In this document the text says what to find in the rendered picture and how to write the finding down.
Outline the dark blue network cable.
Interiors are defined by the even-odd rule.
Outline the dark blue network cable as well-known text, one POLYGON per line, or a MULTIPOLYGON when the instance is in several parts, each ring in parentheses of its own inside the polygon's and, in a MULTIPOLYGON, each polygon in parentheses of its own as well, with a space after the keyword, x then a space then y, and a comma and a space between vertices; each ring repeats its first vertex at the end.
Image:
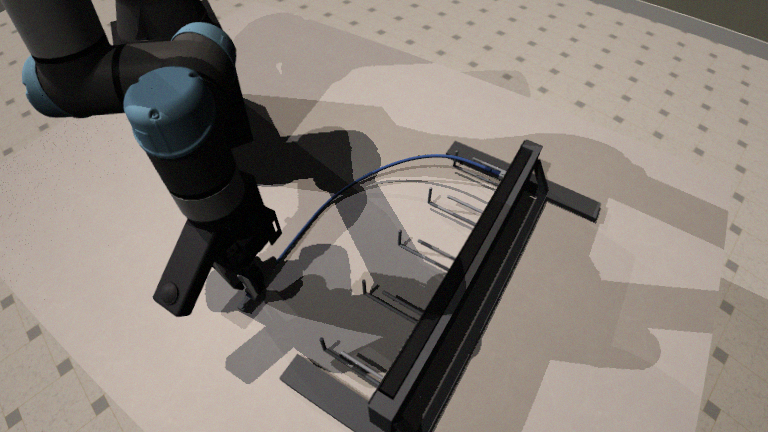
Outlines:
POLYGON ((359 179, 355 180, 354 182, 350 183, 349 185, 347 185, 346 187, 344 187, 343 189, 341 189, 339 192, 337 192, 337 193, 336 193, 334 196, 332 196, 332 197, 331 197, 331 198, 330 198, 330 199, 329 199, 327 202, 325 202, 325 203, 324 203, 324 204, 323 204, 323 205, 322 205, 322 206, 321 206, 321 207, 320 207, 320 208, 317 210, 317 212, 316 212, 316 213, 315 213, 315 214, 314 214, 314 215, 311 217, 311 219, 310 219, 310 220, 309 220, 309 221, 306 223, 306 225, 305 225, 305 226, 304 226, 304 227, 301 229, 301 231, 300 231, 300 232, 299 232, 299 233, 296 235, 296 237, 295 237, 295 238, 292 240, 292 242, 291 242, 291 243, 290 243, 290 244, 287 246, 287 248, 284 250, 284 252, 283 252, 283 253, 280 255, 280 257, 277 259, 277 264, 276 264, 276 266, 277 266, 277 265, 279 264, 279 262, 280 262, 280 261, 283 259, 283 257, 284 257, 284 256, 287 254, 287 252, 288 252, 288 251, 290 250, 290 248, 291 248, 291 247, 294 245, 294 243, 295 243, 295 242, 298 240, 298 238, 299 238, 299 237, 300 237, 300 236, 303 234, 303 232, 304 232, 304 231, 305 231, 305 230, 308 228, 308 226, 309 226, 309 225, 310 225, 310 224, 313 222, 313 220, 314 220, 314 219, 315 219, 315 218, 318 216, 318 214, 319 214, 319 213, 320 213, 320 212, 321 212, 321 211, 322 211, 322 210, 323 210, 323 209, 324 209, 324 208, 325 208, 325 207, 326 207, 326 206, 327 206, 327 205, 328 205, 330 202, 332 202, 332 201, 333 201, 333 200, 334 200, 336 197, 338 197, 338 196, 339 196, 340 194, 342 194, 344 191, 346 191, 347 189, 349 189, 349 188, 350 188, 350 187, 352 187, 353 185, 357 184, 358 182, 362 181, 363 179, 365 179, 365 178, 367 178, 367 177, 369 177, 369 176, 371 176, 371 175, 373 175, 373 174, 375 174, 375 173, 377 173, 377 172, 380 172, 380 171, 382 171, 382 170, 384 170, 384 169, 387 169, 387 168, 389 168, 389 167, 392 167, 392 166, 395 166, 395 165, 398 165, 398 164, 401 164, 401 163, 404 163, 404 162, 408 162, 408 161, 412 161, 412 160, 417 160, 417 159, 423 159, 423 158, 450 158, 450 159, 460 160, 460 161, 463 161, 463 162, 466 162, 466 163, 472 164, 472 165, 474 165, 474 166, 477 166, 477 167, 479 167, 479 168, 482 168, 482 169, 484 169, 484 170, 485 170, 485 171, 487 171, 487 172, 492 172, 492 169, 491 169, 490 167, 487 167, 487 166, 483 166, 483 165, 481 165, 481 164, 479 164, 479 163, 473 162, 473 161, 471 161, 471 160, 468 160, 468 159, 465 159, 465 158, 462 158, 462 157, 453 156, 453 155, 445 155, 445 154, 430 154, 430 155, 421 155, 421 156, 410 157, 410 158, 406 158, 406 159, 403 159, 403 160, 399 160, 399 161, 393 162, 393 163, 391 163, 391 164, 385 165, 385 166, 383 166, 383 167, 381 167, 381 168, 378 168, 378 169, 376 169, 376 170, 374 170, 374 171, 372 171, 372 172, 370 172, 370 173, 368 173, 368 174, 366 174, 366 175, 364 175, 364 176, 360 177, 359 179))

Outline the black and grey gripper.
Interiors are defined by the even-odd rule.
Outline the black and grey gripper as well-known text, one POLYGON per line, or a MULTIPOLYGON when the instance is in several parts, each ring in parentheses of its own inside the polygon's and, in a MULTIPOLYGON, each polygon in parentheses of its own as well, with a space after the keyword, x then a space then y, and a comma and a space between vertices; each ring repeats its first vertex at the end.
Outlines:
POLYGON ((220 228, 228 230, 212 267, 233 289, 243 290, 245 285, 254 301, 263 302, 266 298, 265 284, 276 267, 277 259, 272 256, 262 262, 256 255, 268 241, 273 245, 282 231, 275 211, 264 205, 254 175, 241 170, 239 172, 244 182, 245 192, 235 210, 218 220, 209 222, 198 222, 186 218, 194 227, 202 230, 220 228), (273 225, 274 221, 277 231, 273 225))

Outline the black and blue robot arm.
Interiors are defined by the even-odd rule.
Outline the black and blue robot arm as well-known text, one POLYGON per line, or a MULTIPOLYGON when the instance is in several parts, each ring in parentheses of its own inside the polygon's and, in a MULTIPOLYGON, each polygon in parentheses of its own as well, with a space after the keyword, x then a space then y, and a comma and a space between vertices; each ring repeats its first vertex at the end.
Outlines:
MULTIPOLYGON (((209 222, 237 208, 245 188, 225 134, 236 48, 200 0, 115 0, 121 45, 91 0, 0 1, 31 54, 22 83, 39 113, 125 113, 184 216, 209 222)), ((153 295, 176 317, 192 313, 228 233, 188 219, 153 295)))

